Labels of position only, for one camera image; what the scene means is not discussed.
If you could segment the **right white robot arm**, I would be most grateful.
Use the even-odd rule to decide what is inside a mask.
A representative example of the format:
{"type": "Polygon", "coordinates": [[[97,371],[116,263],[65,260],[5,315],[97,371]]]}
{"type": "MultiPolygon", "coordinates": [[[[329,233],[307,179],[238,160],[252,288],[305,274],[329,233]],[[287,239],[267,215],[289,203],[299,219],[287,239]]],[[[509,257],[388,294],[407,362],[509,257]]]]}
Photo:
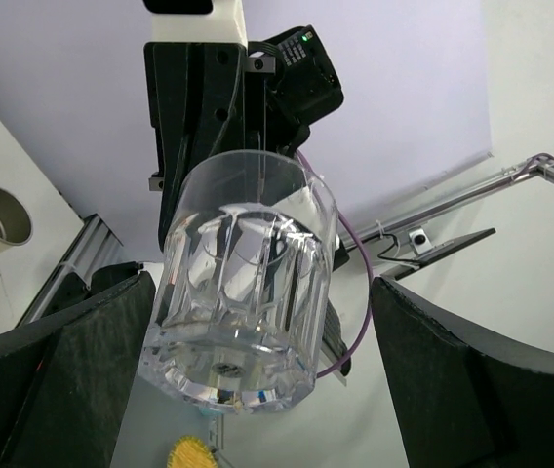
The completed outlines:
{"type": "Polygon", "coordinates": [[[162,194],[158,242],[174,220],[182,182],[219,153],[251,149],[294,157],[310,127],[344,94],[315,29],[298,25],[251,41],[240,1],[147,1],[143,48],[162,194]]]}

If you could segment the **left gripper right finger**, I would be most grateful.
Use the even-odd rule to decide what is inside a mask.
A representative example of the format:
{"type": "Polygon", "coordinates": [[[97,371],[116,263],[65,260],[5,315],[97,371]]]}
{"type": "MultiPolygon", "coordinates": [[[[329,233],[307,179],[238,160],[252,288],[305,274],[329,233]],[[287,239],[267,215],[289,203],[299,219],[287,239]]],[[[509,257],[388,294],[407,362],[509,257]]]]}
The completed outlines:
{"type": "Polygon", "coordinates": [[[410,466],[554,467],[554,353],[384,277],[371,306],[410,466]]]}

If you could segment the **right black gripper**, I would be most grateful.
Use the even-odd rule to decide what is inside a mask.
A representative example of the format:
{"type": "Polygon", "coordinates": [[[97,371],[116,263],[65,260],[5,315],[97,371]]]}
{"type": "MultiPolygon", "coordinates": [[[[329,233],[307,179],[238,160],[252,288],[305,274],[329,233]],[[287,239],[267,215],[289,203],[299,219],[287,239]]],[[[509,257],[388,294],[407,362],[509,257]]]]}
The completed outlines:
{"type": "Polygon", "coordinates": [[[259,149],[292,158],[311,126],[339,109],[344,94],[315,29],[296,26],[263,41],[148,42],[143,48],[162,193],[163,245],[186,176],[222,152],[259,149]]]}

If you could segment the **clear glass tumbler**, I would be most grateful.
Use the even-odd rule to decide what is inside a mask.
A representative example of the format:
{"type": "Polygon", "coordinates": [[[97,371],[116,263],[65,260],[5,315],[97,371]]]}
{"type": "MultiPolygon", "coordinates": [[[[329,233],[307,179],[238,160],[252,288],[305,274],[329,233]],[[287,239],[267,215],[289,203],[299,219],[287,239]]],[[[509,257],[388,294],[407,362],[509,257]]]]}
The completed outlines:
{"type": "Polygon", "coordinates": [[[293,159],[200,163],[165,239],[138,374],[222,413],[299,404],[317,379],[337,219],[329,187],[293,159]]]}

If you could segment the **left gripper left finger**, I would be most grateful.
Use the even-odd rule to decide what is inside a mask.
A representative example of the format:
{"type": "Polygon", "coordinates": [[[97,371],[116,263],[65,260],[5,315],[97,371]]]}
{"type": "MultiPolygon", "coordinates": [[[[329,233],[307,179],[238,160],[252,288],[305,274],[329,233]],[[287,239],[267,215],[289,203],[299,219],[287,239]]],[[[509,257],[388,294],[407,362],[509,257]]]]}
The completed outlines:
{"type": "Polygon", "coordinates": [[[155,295],[140,272],[0,334],[0,467],[107,467],[155,295]]]}

